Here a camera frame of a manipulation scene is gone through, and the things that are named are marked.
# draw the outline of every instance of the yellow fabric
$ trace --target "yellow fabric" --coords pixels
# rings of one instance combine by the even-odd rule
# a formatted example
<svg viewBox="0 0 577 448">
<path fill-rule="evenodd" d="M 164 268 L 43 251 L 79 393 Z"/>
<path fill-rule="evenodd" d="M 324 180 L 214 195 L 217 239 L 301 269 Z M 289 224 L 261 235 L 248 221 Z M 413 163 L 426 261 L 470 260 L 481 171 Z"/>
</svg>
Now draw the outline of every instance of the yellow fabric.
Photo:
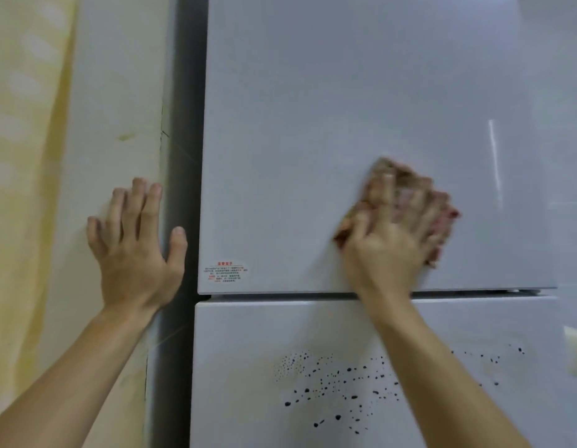
<svg viewBox="0 0 577 448">
<path fill-rule="evenodd" d="M 0 0 L 0 412 L 36 376 L 76 0 Z"/>
</svg>

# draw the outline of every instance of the person's left hand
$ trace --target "person's left hand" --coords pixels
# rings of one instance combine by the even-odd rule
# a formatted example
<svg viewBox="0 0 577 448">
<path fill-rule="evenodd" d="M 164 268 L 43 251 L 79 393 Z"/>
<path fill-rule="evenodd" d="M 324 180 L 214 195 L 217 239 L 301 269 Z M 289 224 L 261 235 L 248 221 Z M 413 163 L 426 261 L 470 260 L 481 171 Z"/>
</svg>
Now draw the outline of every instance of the person's left hand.
<svg viewBox="0 0 577 448">
<path fill-rule="evenodd" d="M 187 238 L 182 227 L 170 236 L 168 260 L 158 242 L 162 186 L 141 178 L 130 192 L 114 189 L 105 223 L 87 220 L 87 242 L 100 265 L 105 309 L 147 312 L 151 318 L 169 303 L 185 272 Z"/>
</svg>

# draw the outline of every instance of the sticker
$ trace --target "sticker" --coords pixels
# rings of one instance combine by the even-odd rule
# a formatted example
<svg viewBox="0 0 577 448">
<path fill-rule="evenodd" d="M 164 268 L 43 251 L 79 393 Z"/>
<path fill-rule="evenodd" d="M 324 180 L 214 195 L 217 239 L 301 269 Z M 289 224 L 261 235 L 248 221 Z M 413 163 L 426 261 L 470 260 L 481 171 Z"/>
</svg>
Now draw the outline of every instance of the sticker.
<svg viewBox="0 0 577 448">
<path fill-rule="evenodd" d="M 236 283 L 247 278 L 249 269 L 245 264 L 237 261 L 218 261 L 216 264 L 204 268 L 204 278 L 210 283 Z"/>
</svg>

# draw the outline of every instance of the white refrigerator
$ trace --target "white refrigerator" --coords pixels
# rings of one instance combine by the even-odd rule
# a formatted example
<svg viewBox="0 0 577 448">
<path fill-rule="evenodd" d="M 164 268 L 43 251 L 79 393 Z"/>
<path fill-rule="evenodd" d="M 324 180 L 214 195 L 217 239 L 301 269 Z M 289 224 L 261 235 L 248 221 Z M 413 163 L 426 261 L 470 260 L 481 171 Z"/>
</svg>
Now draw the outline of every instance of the white refrigerator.
<svg viewBox="0 0 577 448">
<path fill-rule="evenodd" d="M 462 212 L 416 304 L 574 446 L 516 0 L 210 0 L 191 445 L 421 447 L 332 236 L 374 161 Z"/>
</svg>

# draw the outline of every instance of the skin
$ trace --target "skin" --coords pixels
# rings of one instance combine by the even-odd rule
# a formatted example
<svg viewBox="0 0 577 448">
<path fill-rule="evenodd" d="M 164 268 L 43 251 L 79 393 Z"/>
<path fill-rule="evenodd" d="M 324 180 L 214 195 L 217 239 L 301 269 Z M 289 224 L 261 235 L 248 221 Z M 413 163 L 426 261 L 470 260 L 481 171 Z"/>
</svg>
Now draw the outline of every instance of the skin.
<svg viewBox="0 0 577 448">
<path fill-rule="evenodd" d="M 358 210 L 344 248 L 346 274 L 377 329 L 426 444 L 436 447 L 529 447 L 423 321 L 410 300 L 419 271 L 446 232 L 427 236 L 445 199 L 427 207 L 419 189 L 394 220 L 394 177 L 385 176 L 370 213 Z M 66 353 L 0 415 L 0 448 L 80 448 L 116 378 L 153 316 L 181 283 L 187 240 L 158 243 L 162 188 L 135 179 L 115 189 L 108 217 L 87 221 L 101 270 L 103 310 Z"/>
<path fill-rule="evenodd" d="M 425 206 L 427 192 L 418 189 L 395 220 L 394 176 L 383 177 L 373 192 L 378 213 L 359 208 L 345 244 L 347 276 L 382 338 L 429 448 L 529 448 L 411 302 L 425 259 L 448 234 L 428 236 L 447 200 L 436 198 Z"/>
<path fill-rule="evenodd" d="M 182 228 L 164 260 L 158 243 L 162 188 L 135 179 L 115 189 L 102 224 L 87 220 L 101 270 L 104 308 L 64 355 L 0 415 L 0 448 L 80 448 L 116 378 L 185 271 Z"/>
</svg>

